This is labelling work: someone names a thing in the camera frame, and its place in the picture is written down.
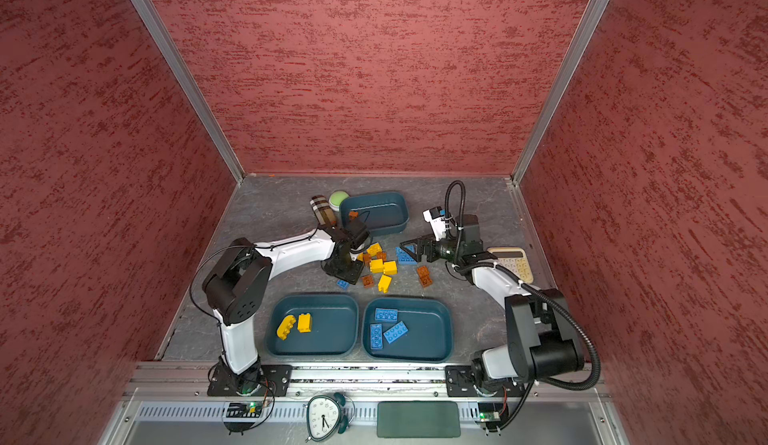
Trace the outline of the blue brick thin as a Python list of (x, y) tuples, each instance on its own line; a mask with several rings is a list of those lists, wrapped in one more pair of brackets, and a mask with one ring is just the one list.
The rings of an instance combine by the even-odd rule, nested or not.
[(374, 311), (374, 320), (377, 322), (397, 322), (398, 310), (390, 308), (376, 308)]

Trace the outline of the blue brick long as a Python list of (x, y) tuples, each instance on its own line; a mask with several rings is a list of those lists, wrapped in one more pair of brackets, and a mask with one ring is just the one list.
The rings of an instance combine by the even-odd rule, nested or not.
[(378, 323), (371, 324), (369, 328), (369, 332), (370, 332), (370, 338), (369, 338), (370, 349), (372, 351), (382, 350), (383, 349), (382, 325)]

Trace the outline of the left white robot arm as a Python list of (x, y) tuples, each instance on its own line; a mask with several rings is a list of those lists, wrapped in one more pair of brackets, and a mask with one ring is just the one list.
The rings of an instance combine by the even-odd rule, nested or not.
[(262, 372), (253, 319), (270, 280), (318, 262), (327, 275), (352, 284), (364, 266), (353, 253), (369, 237), (366, 224), (355, 219), (344, 226), (320, 224), (312, 231), (272, 242), (238, 238), (227, 246), (202, 284), (222, 343), (214, 367), (218, 381), (240, 396), (265, 390), (269, 381)]

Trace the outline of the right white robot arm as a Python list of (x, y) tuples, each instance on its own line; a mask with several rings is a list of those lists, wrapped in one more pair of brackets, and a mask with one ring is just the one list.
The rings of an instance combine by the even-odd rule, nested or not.
[(474, 386), (491, 393), (505, 383), (516, 386), (548, 383), (566, 390), (594, 385), (558, 377), (580, 371), (596, 349), (570, 314), (556, 289), (539, 289), (502, 264), (480, 241), (436, 239), (430, 235), (406, 240), (400, 248), (416, 262), (444, 261), (454, 274), (486, 292), (504, 310), (506, 343), (481, 350), (472, 358)]

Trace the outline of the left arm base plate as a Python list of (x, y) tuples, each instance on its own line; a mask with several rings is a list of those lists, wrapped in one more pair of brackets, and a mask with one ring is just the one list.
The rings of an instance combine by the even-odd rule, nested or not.
[(291, 365), (256, 365), (235, 374), (222, 361), (208, 374), (209, 397), (284, 397), (290, 383)]

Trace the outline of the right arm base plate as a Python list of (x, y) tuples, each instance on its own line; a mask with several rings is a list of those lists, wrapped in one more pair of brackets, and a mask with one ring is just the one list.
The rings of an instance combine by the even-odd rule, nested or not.
[(525, 386), (511, 379), (482, 381), (470, 365), (446, 365), (444, 368), (447, 395), (451, 398), (519, 398)]

